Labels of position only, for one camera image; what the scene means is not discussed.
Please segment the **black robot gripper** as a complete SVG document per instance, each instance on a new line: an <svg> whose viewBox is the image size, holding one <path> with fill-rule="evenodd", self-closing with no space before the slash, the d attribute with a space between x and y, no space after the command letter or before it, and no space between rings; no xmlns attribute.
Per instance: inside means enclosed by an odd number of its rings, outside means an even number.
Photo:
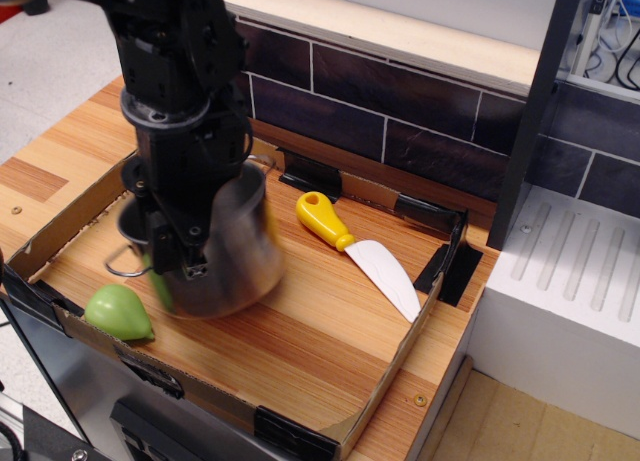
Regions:
<svg viewBox="0 0 640 461"><path fill-rule="evenodd" d="M122 176L135 195L149 266L201 276L213 199L250 154L244 98L215 93L190 112L168 113L124 93L121 109L138 146Z"/></svg>

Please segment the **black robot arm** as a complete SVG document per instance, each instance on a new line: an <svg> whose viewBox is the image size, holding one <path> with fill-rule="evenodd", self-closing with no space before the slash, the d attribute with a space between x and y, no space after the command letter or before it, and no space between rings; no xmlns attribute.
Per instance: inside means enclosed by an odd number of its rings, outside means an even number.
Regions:
<svg viewBox="0 0 640 461"><path fill-rule="evenodd" d="M246 41L224 0L81 1L102 8L115 38L137 142L122 180L150 267L203 276L213 199L253 145L235 83Z"/></svg>

